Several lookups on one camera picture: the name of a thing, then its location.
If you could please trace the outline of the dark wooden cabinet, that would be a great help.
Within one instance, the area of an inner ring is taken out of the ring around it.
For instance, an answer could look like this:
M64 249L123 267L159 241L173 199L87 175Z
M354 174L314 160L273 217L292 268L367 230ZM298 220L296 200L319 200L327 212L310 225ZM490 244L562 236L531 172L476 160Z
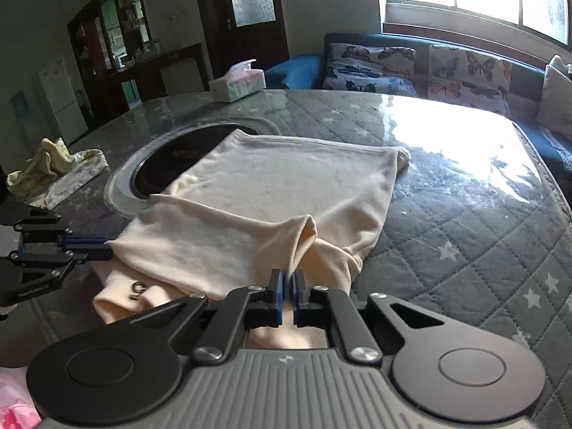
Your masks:
M136 100L207 90L198 0L79 0L67 29L96 117Z

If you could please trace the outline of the blue sofa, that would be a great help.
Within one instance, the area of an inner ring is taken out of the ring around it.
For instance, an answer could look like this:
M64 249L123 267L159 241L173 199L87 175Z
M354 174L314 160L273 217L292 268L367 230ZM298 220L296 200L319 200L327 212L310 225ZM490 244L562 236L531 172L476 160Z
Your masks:
M322 55L265 72L271 89L385 93L464 105L520 125L555 178L571 177L571 143L536 120L543 71L470 46L396 34L328 34Z

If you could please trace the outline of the tissue box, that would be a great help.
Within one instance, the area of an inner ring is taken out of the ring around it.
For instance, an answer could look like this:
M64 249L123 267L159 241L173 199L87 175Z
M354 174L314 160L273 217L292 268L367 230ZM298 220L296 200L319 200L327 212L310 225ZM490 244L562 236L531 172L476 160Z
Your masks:
M233 65L223 77L211 80L208 85L214 102L234 103L266 88L265 73L254 69L255 59Z

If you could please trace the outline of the grey pillow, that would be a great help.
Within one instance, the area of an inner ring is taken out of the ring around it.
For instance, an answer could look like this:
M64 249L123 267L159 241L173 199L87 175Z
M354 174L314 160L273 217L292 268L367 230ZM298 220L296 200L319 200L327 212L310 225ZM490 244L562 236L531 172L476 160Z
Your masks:
M554 55L546 66L536 122L571 140L571 65Z

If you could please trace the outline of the butterfly cushion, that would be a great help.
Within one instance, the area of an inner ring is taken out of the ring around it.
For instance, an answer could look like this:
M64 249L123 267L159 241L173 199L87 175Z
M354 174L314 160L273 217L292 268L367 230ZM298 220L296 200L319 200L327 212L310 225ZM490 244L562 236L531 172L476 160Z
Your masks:
M452 45L429 47L428 99L508 116L513 64Z
M405 46L329 47L323 89L417 97L413 85L415 49Z

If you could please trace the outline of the cream knit garment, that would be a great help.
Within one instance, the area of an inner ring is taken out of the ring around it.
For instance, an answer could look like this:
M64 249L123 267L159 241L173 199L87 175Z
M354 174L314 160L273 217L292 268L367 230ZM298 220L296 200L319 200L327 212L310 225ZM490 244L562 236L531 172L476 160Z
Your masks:
M234 131L109 243L94 309L110 323L184 295L221 300L276 269L349 291L409 160L402 147Z

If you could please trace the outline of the white refrigerator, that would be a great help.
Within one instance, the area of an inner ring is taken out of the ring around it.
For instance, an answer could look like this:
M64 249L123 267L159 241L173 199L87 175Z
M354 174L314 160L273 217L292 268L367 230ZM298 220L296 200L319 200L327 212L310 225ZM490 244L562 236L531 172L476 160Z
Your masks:
M87 132L79 102L62 56L49 62L39 72L39 81L60 137L70 144Z

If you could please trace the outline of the right butterfly cushion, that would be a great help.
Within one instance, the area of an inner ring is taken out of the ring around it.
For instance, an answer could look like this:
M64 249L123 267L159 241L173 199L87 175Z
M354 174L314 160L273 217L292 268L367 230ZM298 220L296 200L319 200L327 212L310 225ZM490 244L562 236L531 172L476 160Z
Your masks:
M508 116L513 64L452 45L429 47L428 99Z

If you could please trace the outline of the left butterfly cushion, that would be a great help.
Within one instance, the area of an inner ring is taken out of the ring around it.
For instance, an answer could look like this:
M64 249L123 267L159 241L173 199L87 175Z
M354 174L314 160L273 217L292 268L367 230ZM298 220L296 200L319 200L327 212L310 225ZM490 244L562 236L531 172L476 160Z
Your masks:
M329 47L323 89L417 97L413 85L415 49L405 46Z

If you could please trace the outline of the dark door with glass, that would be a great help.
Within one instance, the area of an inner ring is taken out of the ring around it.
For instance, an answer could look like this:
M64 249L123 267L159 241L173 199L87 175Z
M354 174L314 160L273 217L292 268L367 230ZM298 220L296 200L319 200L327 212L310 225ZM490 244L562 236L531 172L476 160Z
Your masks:
M267 70L289 59L281 0L198 0L212 74L241 61Z

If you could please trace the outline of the floral storage bag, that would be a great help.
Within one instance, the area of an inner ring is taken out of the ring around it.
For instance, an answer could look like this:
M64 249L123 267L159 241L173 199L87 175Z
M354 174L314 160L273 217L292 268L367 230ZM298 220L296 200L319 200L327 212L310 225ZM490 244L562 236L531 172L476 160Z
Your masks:
M26 167L7 176L8 191L21 202L52 210L85 184L109 169L100 149L71 153L63 138L43 138Z

